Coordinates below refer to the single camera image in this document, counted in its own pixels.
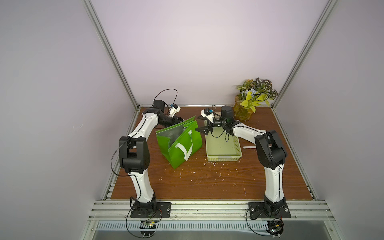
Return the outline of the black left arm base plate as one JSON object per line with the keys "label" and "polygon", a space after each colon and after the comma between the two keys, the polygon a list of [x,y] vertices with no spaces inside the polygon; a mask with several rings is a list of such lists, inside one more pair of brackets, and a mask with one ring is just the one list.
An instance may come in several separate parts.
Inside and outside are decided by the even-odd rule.
{"label": "black left arm base plate", "polygon": [[172,203],[171,202],[148,202],[134,203],[130,217],[135,218],[169,218],[171,215]]}

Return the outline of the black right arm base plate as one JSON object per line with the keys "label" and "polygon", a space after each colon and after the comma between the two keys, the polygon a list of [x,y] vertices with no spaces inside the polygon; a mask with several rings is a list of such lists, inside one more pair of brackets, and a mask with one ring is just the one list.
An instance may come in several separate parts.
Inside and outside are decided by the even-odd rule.
{"label": "black right arm base plate", "polygon": [[292,217],[288,205],[284,200],[277,203],[249,202],[250,219],[290,219]]}

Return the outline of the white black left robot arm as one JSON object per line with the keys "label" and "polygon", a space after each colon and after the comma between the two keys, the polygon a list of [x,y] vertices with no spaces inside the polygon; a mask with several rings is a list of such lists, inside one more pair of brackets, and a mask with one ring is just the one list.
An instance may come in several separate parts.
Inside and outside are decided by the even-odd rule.
{"label": "white black left robot arm", "polygon": [[164,101],[154,100],[153,105],[143,111],[139,125],[119,140],[120,166],[131,177],[137,193],[131,209],[142,215],[159,209],[148,174],[151,161],[148,138],[153,129],[158,125],[164,127],[156,132],[156,136],[162,155],[174,169],[202,147],[202,134],[210,130],[207,126],[200,128],[194,117],[187,120],[178,117],[178,105],[171,105],[168,113],[165,113],[165,107]]}

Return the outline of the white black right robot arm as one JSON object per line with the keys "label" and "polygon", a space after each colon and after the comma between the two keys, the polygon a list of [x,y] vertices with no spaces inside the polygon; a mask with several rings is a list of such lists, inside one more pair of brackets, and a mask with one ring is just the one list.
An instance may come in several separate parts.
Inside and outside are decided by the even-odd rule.
{"label": "white black right robot arm", "polygon": [[200,118],[206,121],[206,125],[196,131],[206,136],[212,133],[215,127],[221,127],[228,135],[244,139],[255,145],[257,158],[263,165],[266,176],[264,208],[269,215],[277,215],[286,204],[283,192],[283,169],[288,156],[277,131],[259,130],[235,120],[234,110],[230,106],[221,107],[220,115],[217,115],[214,110],[206,108],[201,111]]}

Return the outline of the green insulated delivery bag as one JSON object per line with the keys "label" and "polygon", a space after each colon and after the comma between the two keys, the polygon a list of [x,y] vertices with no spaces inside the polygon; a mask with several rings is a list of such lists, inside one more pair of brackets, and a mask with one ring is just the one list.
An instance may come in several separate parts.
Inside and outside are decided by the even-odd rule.
{"label": "green insulated delivery bag", "polygon": [[202,136],[196,131],[196,117],[156,131],[156,138],[162,155],[176,169],[195,154],[203,145]]}

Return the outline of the light green perforated basket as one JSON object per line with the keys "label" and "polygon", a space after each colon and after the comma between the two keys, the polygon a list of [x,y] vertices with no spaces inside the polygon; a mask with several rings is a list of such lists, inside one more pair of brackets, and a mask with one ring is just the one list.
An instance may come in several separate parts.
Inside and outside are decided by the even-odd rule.
{"label": "light green perforated basket", "polygon": [[209,162],[238,161],[242,157],[239,138],[226,133],[221,127],[206,135],[206,152]]}

